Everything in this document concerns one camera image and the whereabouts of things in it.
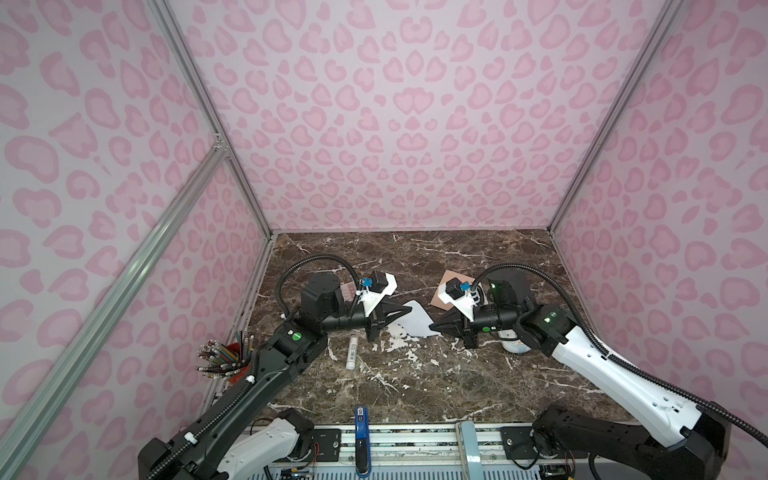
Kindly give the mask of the white letter paper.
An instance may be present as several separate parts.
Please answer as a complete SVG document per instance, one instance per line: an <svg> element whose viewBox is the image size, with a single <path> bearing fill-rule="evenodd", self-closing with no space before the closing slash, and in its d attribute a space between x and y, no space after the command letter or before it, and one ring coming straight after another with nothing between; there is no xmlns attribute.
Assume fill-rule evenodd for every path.
<svg viewBox="0 0 768 480"><path fill-rule="evenodd" d="M389 324L387 331L396 339L421 339L438 336L430 326L433 321L424 307L416 300L406 303L411 311Z"/></svg>

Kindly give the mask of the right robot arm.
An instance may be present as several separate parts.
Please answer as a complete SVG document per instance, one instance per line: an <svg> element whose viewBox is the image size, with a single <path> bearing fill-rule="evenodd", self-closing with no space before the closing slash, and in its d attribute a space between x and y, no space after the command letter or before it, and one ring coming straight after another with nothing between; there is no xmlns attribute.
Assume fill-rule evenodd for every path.
<svg viewBox="0 0 768 480"><path fill-rule="evenodd" d="M536 458L584 452L591 469L602 457L650 479L715 479L728 457L732 428L767 442L766 434L724 407L640 369L605 345L567 291L535 267L493 265L472 282L449 279L437 296L449 310L431 330L468 349L478 347L482 333L511 330L529 350L577 372L635 420L612 422L551 405L521 445Z"/></svg>

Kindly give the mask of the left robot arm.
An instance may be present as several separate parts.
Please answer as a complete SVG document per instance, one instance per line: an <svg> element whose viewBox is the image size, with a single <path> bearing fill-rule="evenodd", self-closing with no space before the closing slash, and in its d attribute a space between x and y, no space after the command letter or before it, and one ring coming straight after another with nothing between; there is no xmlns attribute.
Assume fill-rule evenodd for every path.
<svg viewBox="0 0 768 480"><path fill-rule="evenodd" d="M354 286L351 301L343 298L341 281L332 272L312 274L301 291L300 305L290 310L283 298L287 280L301 267L318 261L340 264ZM313 423L296 409L278 415L264 431L240 439L277 395L304 373L326 350L333 331L362 329L368 341L411 307L392 301L393 274L358 275L344 258L310 255L278 277L274 295L283 322L266 343L252 351L233 386L190 426L169 441L153 439L138 455L142 479L246 479L272 462L293 457L308 460Z"/></svg>

